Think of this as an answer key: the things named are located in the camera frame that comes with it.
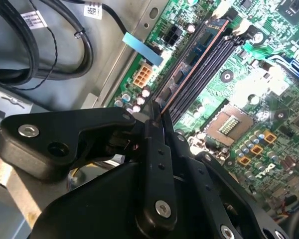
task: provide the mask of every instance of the white label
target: white label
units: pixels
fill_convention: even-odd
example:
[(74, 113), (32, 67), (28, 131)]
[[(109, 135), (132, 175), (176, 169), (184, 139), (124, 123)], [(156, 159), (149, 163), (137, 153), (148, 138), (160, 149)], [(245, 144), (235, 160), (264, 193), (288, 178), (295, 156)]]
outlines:
[(48, 26), (39, 11), (31, 11), (21, 16), (31, 30)]
[(102, 20), (102, 10), (102, 4), (88, 1), (84, 5), (83, 15)]
[(269, 164), (264, 172), (260, 172), (259, 174), (257, 174), (256, 178), (263, 178), (263, 176), (265, 176), (267, 173), (269, 173), (275, 167), (276, 167), (275, 164), (273, 164), (273, 163)]

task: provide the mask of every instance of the barcode label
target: barcode label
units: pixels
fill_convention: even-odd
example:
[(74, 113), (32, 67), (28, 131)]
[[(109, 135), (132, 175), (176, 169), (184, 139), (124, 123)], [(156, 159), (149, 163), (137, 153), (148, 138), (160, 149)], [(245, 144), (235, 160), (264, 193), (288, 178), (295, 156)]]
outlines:
[(21, 16), (31, 30), (48, 26), (39, 11), (27, 12)]
[(100, 3), (88, 1), (85, 3), (83, 15), (101, 20), (102, 10), (102, 5)]

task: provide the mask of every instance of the green circuit board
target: green circuit board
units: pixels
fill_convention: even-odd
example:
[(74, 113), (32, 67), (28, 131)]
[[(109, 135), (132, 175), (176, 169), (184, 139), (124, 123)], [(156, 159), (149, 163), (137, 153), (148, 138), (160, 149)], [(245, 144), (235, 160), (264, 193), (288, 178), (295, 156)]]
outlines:
[[(207, 12), (212, 9), (213, 6), (214, 5), (210, 4), (208, 0), (199, 1), (194, 6), (186, 4), (184, 0), (169, 1), (165, 10), (154, 26), (152, 32), (145, 41), (145, 44), (147, 45), (159, 45), (161, 49), (166, 53), (166, 62), (164, 66), (153, 68), (155, 75), (152, 76), (151, 80), (147, 84), (148, 86), (150, 86), (152, 91), (155, 91), (166, 72), (176, 61), (182, 49), (186, 47), (186, 44), (189, 41), (191, 35), (185, 32), (185, 26), (188, 23), (199, 23), (201, 19), (203, 19), (207, 14)], [(183, 29), (183, 34), (174, 46), (166, 46), (163, 43), (162, 37), (167, 33), (167, 31), (173, 24), (177, 24), (177, 26)], [(131, 96), (129, 102), (124, 101), (124, 106), (128, 107), (133, 104), (137, 95), (142, 92), (142, 89), (140, 87), (133, 84), (133, 79), (135, 74), (139, 71), (141, 63), (144, 61), (145, 59), (142, 55), (138, 54), (136, 56), (115, 95), (110, 101), (108, 105), (109, 107), (114, 106), (115, 100), (121, 97), (124, 93), (128, 93)]]
[[(227, 2), (238, 13), (227, 27), (239, 29), (247, 20), (262, 38), (238, 46), (174, 125), (195, 152), (209, 151), (248, 192), (256, 192), (255, 198), (266, 209), (276, 209), (289, 193), (299, 194), (299, 78), (272, 58), (278, 55), (299, 63), (299, 10), (294, 3)], [(164, 64), (153, 67), (147, 83), (152, 92), (186, 49), (191, 38), (186, 25), (197, 26), (221, 4), (220, 0), (199, 0), (194, 5), (169, 1), (146, 40), (164, 55)], [(173, 25), (182, 34), (174, 46), (168, 46), (164, 36)], [(109, 106), (126, 93), (130, 100), (123, 100), (121, 107), (136, 103), (142, 88), (133, 81), (144, 62), (143, 56), (136, 57)], [(228, 82), (223, 79), (226, 71), (232, 74)], [(259, 142), (252, 142), (241, 154), (255, 136)]]

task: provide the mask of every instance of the capacitor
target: capacitor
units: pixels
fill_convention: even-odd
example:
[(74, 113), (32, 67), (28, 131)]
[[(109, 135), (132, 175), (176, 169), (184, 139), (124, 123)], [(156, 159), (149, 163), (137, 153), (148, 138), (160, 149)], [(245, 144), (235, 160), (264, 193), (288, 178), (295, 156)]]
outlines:
[(197, 106), (197, 110), (198, 110), (198, 112), (203, 113), (205, 111), (205, 107), (202, 104), (199, 104)]
[(249, 148), (247, 146), (245, 146), (245, 145), (241, 145), (240, 149), (241, 149), (241, 151), (243, 151), (244, 154), (246, 154), (246, 153), (249, 152)]
[(293, 158), (291, 158), (289, 155), (287, 155), (285, 157), (285, 162), (287, 163), (287, 165), (292, 168), (292, 167), (295, 167), (295, 162), (293, 161)]
[(262, 171), (262, 172), (266, 170), (266, 168), (262, 162), (255, 163), (255, 168), (257, 168), (259, 171)]
[(187, 31), (188, 33), (192, 34), (192, 33), (195, 32), (195, 30), (196, 30), (196, 27), (195, 27), (194, 24), (192, 24), (192, 23), (188, 23), (188, 24), (186, 25), (186, 31)]
[(114, 102), (114, 106), (116, 106), (116, 107), (123, 107), (123, 100), (122, 100), (122, 98), (116, 98), (116, 100), (115, 100), (115, 102)]
[(236, 155), (237, 155), (238, 157), (240, 157), (240, 158), (244, 157), (244, 153), (243, 153), (240, 149), (237, 149), (237, 150), (235, 151), (235, 153), (236, 153)]
[(126, 109), (130, 114), (133, 114), (133, 113), (134, 113), (132, 106), (126, 106), (125, 109)]
[(249, 179), (251, 181), (254, 181), (256, 179), (255, 176), (253, 175), (253, 173), (251, 171), (247, 171), (245, 173), (245, 176), (246, 176), (247, 179)]
[(130, 100), (131, 100), (131, 93), (130, 92), (124, 92), (122, 94), (122, 99), (125, 102), (130, 102)]
[(264, 139), (264, 138), (265, 138), (264, 133), (261, 132), (260, 130), (257, 130), (257, 131), (255, 132), (255, 136), (256, 136), (257, 138), (259, 138), (259, 139)]
[(137, 96), (136, 98), (136, 102), (138, 103), (138, 105), (143, 105), (145, 103), (145, 99), (143, 96)]
[(248, 148), (253, 148), (253, 147), (255, 146), (250, 140), (246, 140), (246, 141), (245, 141), (245, 145), (246, 145)]
[(275, 161), (275, 162), (278, 162), (278, 161), (279, 161), (279, 157), (276, 155), (276, 153), (274, 153), (274, 152), (272, 152), (272, 151), (270, 151), (269, 153), (267, 153), (267, 156), (268, 156), (271, 160), (273, 160), (273, 161)]
[(196, 137), (197, 137), (198, 139), (200, 139), (200, 140), (203, 140), (203, 139), (205, 139), (206, 134), (204, 134), (204, 133), (202, 133), (202, 132), (198, 132), (197, 135), (196, 135)]
[(287, 165), (287, 163), (284, 161), (284, 160), (281, 160), (280, 161), (280, 165), (282, 166), (282, 168), (285, 170), (285, 171), (288, 171), (290, 168), (289, 166)]
[(137, 104), (133, 105), (133, 112), (140, 112), (141, 111), (141, 107)]
[(258, 144), (260, 142), (260, 140), (254, 135), (250, 136), (249, 139), (254, 144)]
[(252, 94), (248, 96), (248, 101), (249, 104), (256, 106), (260, 103), (260, 97)]
[(149, 86), (144, 86), (144, 88), (142, 89), (142, 96), (144, 98), (150, 96), (150, 87)]
[(200, 112), (198, 112), (197, 110), (194, 110), (193, 115), (194, 115), (195, 119), (198, 119), (200, 117)]
[(251, 192), (252, 195), (256, 195), (257, 194), (256, 188), (255, 188), (254, 185), (252, 185), (252, 184), (249, 185), (248, 189), (249, 189), (249, 191)]

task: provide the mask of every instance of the motherboard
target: motherboard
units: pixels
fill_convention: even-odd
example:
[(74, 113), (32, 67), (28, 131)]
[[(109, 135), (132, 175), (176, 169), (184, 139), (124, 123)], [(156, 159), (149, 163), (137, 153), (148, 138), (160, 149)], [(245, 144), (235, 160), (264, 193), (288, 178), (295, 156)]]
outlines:
[(299, 198), (299, 0), (170, 0), (109, 106), (167, 109), (269, 210)]

